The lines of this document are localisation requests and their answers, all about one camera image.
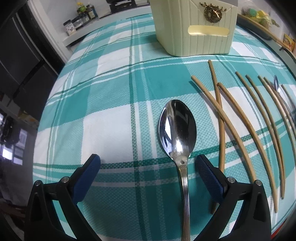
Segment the bamboo chopstick six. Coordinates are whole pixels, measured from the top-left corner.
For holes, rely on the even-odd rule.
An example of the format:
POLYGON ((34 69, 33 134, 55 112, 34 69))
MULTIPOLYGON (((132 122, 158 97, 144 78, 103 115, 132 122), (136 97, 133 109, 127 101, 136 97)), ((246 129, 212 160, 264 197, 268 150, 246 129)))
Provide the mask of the bamboo chopstick six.
POLYGON ((276 97, 275 93, 272 91, 271 87, 269 87, 267 82, 261 76, 258 76, 258 79, 261 81, 263 86, 266 88, 266 91, 269 93, 269 95, 273 99, 273 102, 275 103, 275 105, 276 105, 276 107, 277 107, 277 109, 278 109, 278 111, 279 111, 279 113, 281 115, 281 118, 283 119, 283 122, 285 124, 288 136, 290 138, 290 142, 291 142, 291 145, 292 145, 292 150, 295 153, 295 146, 294 146, 293 136, 292 136, 292 126, 287 121, 287 115, 285 114, 285 111, 283 110, 283 107, 281 106, 278 98, 276 97))

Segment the teal plaid tablecloth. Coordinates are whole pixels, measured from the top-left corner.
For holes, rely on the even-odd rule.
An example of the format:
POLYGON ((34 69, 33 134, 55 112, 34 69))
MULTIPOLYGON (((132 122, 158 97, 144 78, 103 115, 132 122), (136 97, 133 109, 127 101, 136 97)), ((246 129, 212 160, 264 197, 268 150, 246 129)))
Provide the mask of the teal plaid tablecloth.
POLYGON ((205 154, 214 166, 219 162, 217 115, 191 80, 196 76, 213 93, 209 62, 256 130, 279 185, 269 131, 238 74, 250 76, 273 115, 286 176, 285 196, 278 201, 278 212, 270 213, 276 230, 295 207, 295 139, 259 78, 277 77, 291 97, 295 97, 295 78, 266 45, 240 27, 229 54, 185 58, 170 56, 159 44, 151 15, 116 21, 89 34, 49 94, 35 142, 34 180, 56 182, 98 154, 101 169, 78 206, 99 237, 179 240, 182 191, 177 168, 158 136, 163 107, 179 99, 197 126, 188 164, 191 238, 195 238, 211 218, 211 197, 194 158, 205 154))

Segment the bamboo chopstick seven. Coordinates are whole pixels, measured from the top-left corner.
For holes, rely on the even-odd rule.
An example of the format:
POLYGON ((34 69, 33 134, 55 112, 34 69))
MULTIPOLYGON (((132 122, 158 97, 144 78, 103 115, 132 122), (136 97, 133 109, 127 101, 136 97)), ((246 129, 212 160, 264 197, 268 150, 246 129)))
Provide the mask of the bamboo chopstick seven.
POLYGON ((272 83, 271 81, 269 81, 266 77, 264 77, 264 80, 272 88, 272 90, 274 90, 275 95, 278 98, 278 100, 279 100, 280 104, 282 105, 283 109, 287 111, 287 115, 289 116, 288 120, 291 121, 292 127, 295 128, 295 122, 293 121, 292 117, 290 116, 290 114, 288 112, 288 109, 285 107, 284 102, 281 100, 280 95, 276 92, 275 87, 274 87, 274 83, 272 83))

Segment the bamboo chopstick four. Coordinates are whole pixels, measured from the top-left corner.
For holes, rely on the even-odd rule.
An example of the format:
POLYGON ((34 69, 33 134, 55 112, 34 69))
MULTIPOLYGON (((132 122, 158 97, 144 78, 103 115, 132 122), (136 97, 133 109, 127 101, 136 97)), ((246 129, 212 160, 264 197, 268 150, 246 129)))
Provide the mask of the bamboo chopstick four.
POLYGON ((265 114, 261 104, 259 103, 259 100, 255 96, 255 94, 253 93, 251 88, 248 86, 248 84, 246 83, 244 78, 240 75, 240 73, 238 71, 236 71, 235 74, 237 75, 237 77, 242 82, 242 84, 244 85, 244 87, 247 89, 248 93, 252 97, 253 101, 255 102, 255 104, 256 104, 259 112, 261 113, 263 120, 267 126, 269 134, 271 136, 271 140, 273 142, 273 146, 274 146, 274 150, 275 150, 276 158, 277 158, 277 162, 278 162, 278 167, 279 167, 279 171, 280 171, 280 197, 281 197, 281 199, 284 199, 284 197, 285 197, 285 172, 283 170, 281 152, 278 147, 278 141, 276 140, 273 128, 271 126, 271 122, 269 121, 267 115, 265 114))

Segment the large silver spoon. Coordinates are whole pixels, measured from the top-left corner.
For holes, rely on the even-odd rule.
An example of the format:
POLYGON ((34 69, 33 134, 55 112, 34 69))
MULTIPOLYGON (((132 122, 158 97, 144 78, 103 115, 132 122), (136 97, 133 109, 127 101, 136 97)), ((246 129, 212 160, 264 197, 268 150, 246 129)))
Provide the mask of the large silver spoon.
POLYGON ((179 172, 183 193, 181 240, 190 240, 188 159, 196 144, 197 130, 193 114, 184 102, 173 99, 166 103, 159 117, 158 133, 165 153, 179 172))

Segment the wooden cutting board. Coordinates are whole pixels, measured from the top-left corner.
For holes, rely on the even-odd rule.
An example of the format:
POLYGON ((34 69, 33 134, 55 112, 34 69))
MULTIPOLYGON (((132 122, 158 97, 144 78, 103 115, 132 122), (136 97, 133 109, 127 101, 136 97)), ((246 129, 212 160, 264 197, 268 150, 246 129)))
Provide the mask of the wooden cutting board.
POLYGON ((276 41, 283 49, 292 52, 289 48, 288 45, 285 44, 283 41, 278 39, 276 35, 274 35, 271 31, 267 30, 267 28, 263 27, 261 24, 251 20, 250 18, 237 14, 237 24, 240 25, 241 27, 247 28, 248 30, 256 33, 259 37, 262 37, 265 40, 271 40, 273 39, 276 41))

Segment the cream utensil holder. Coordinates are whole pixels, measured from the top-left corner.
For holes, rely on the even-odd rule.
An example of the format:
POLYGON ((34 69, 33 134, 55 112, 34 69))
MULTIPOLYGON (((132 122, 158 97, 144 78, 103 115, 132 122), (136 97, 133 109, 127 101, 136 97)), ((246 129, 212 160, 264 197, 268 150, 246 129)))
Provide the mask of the cream utensil holder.
POLYGON ((237 4, 225 1, 150 1, 156 37, 176 57, 228 54, 237 4))

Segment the spice rack with bottles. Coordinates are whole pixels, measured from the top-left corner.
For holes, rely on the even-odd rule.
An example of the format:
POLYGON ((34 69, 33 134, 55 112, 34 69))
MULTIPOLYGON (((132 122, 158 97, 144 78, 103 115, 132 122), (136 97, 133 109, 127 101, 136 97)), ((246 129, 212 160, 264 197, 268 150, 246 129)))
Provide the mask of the spice rack with bottles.
POLYGON ((97 17, 98 14, 91 3, 77 2, 77 16, 63 23, 65 32, 71 36, 97 17))

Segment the black refrigerator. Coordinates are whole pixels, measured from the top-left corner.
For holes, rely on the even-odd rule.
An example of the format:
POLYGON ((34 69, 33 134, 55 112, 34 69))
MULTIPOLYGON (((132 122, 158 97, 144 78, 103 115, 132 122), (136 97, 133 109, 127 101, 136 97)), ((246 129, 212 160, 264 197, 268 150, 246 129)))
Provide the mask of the black refrigerator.
POLYGON ((1 93, 37 120, 64 62, 28 1, 1 1, 1 93))

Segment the small silver spoon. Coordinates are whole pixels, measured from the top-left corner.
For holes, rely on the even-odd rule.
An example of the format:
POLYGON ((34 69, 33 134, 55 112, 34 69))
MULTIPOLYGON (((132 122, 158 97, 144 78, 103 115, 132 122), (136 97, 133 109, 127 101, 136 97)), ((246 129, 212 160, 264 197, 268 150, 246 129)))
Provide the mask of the small silver spoon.
POLYGON ((274 76, 273 83, 276 92, 280 95, 281 100, 284 102, 285 107, 288 109, 290 116, 295 122, 295 105, 292 98, 290 97, 288 91, 284 88, 284 86, 279 83, 278 77, 276 75, 274 76))

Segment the bamboo chopstick one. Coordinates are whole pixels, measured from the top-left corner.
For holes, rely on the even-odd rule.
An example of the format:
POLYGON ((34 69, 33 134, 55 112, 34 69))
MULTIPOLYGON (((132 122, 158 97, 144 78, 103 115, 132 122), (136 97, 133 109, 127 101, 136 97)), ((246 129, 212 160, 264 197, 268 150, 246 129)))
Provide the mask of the bamboo chopstick one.
MULTIPOLYGON (((217 86, 218 82, 217 82, 215 70, 211 60, 208 60, 208 65, 209 65, 211 76, 212 76, 216 101, 220 106, 222 106, 221 96, 220 96, 219 88, 217 86)), ((218 124, 219 124, 219 169, 223 173, 224 167, 225 167, 225 125, 220 114, 218 114, 218 124)))

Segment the bamboo chopstick two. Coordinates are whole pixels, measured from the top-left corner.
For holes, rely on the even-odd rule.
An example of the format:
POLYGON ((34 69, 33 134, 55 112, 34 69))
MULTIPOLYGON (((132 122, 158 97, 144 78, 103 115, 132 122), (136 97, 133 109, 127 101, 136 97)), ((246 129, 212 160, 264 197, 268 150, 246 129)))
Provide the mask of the bamboo chopstick two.
POLYGON ((197 79, 196 76, 191 76, 191 79, 194 81, 194 83, 203 91, 204 95, 208 98, 208 100, 211 102, 211 104, 214 106, 214 108, 217 110, 218 114, 220 114, 221 118, 223 119, 224 123, 227 125, 229 131, 234 137, 234 140, 236 141, 236 144, 238 145, 239 149, 241 150, 242 156, 245 161, 245 166, 247 168, 248 174, 250 176, 250 180, 254 182, 256 180, 256 173, 254 170, 254 167, 252 165, 251 159, 248 156, 248 152, 243 144, 243 141, 241 140, 240 136, 238 135, 236 129, 234 128, 233 124, 227 117, 226 113, 222 109, 222 107, 218 104, 218 102, 215 100, 215 98, 211 95, 211 93, 204 87, 204 85, 197 79))

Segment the bamboo chopstick five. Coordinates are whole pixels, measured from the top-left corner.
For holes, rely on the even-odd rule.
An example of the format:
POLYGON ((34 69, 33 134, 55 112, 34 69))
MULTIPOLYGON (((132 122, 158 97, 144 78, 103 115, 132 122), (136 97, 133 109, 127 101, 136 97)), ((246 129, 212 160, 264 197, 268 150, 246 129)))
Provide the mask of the bamboo chopstick five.
POLYGON ((258 88, 256 87, 256 85, 254 84, 253 80, 250 78, 249 75, 245 75, 245 77, 247 78, 247 80, 249 81, 249 83, 251 84, 251 86, 253 87, 253 89, 255 90, 257 96, 260 99, 260 102, 262 103, 268 119, 269 119, 269 133, 271 135, 271 139, 273 141, 274 144, 274 148, 275 148, 275 152, 276 152, 276 156, 277 156, 277 160, 278 160, 278 164, 279 164, 279 170, 280 170, 280 197, 281 199, 284 199, 285 197, 285 170, 283 167, 283 155, 282 155, 282 151, 281 151, 281 147, 280 147, 280 141, 279 141, 279 137, 276 133, 277 128, 275 125, 275 122, 273 120, 272 114, 265 102, 265 100, 263 99, 261 93, 259 92, 258 88))

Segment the bag of colourful sponges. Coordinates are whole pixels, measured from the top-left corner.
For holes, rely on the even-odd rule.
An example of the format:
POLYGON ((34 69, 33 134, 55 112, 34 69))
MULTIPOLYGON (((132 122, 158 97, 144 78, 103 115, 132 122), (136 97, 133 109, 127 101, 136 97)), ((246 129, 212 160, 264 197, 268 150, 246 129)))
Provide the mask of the bag of colourful sponges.
POLYGON ((251 20, 259 23, 265 28, 269 28, 270 26, 274 25, 276 27, 279 27, 280 25, 270 17, 269 14, 262 10, 256 10, 253 8, 246 8, 242 10, 242 13, 244 16, 250 18, 251 20))

